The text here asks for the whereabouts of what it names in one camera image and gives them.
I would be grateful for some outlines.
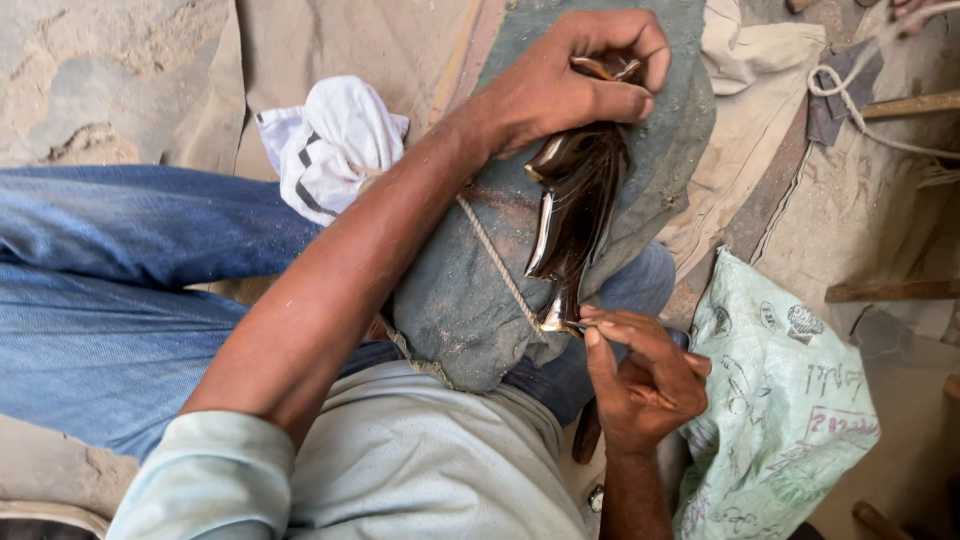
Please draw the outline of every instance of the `hand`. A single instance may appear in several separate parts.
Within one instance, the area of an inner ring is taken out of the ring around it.
[[[918,11],[920,8],[926,8],[937,4],[939,0],[893,0],[893,16],[896,19],[902,19],[910,13]],[[926,26],[929,17],[923,17],[909,23],[903,30],[907,34],[918,34]]]
[[[626,51],[647,64],[643,87],[599,81],[570,69],[570,57]],[[567,12],[471,101],[500,121],[495,154],[596,120],[636,123],[654,109],[670,67],[670,47],[649,10]]]
[[[710,359],[677,346],[652,317],[581,307],[587,329],[587,368],[607,452],[652,456],[670,431],[707,409]],[[616,365],[608,339],[627,346]]]

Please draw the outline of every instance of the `light blue shirt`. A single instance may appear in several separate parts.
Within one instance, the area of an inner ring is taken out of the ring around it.
[[[174,420],[108,540],[585,538],[542,404],[455,392],[406,362],[337,381],[300,454],[248,415]]]

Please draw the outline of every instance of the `green plastic sack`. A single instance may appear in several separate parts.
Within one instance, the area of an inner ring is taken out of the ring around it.
[[[787,538],[880,436],[860,353],[720,248],[693,317],[708,409],[681,428],[677,538]]]

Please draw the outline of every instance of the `fingernail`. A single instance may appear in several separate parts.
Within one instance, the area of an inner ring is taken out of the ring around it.
[[[600,331],[596,328],[588,328],[584,339],[587,341],[588,346],[593,347],[597,343],[600,343]]]

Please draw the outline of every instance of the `forearm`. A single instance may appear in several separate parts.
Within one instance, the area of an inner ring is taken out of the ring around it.
[[[476,101],[454,112],[318,236],[240,322],[180,413],[251,414],[299,445],[372,317],[489,158],[495,122],[485,115]]]
[[[654,458],[607,453],[600,538],[673,538]]]

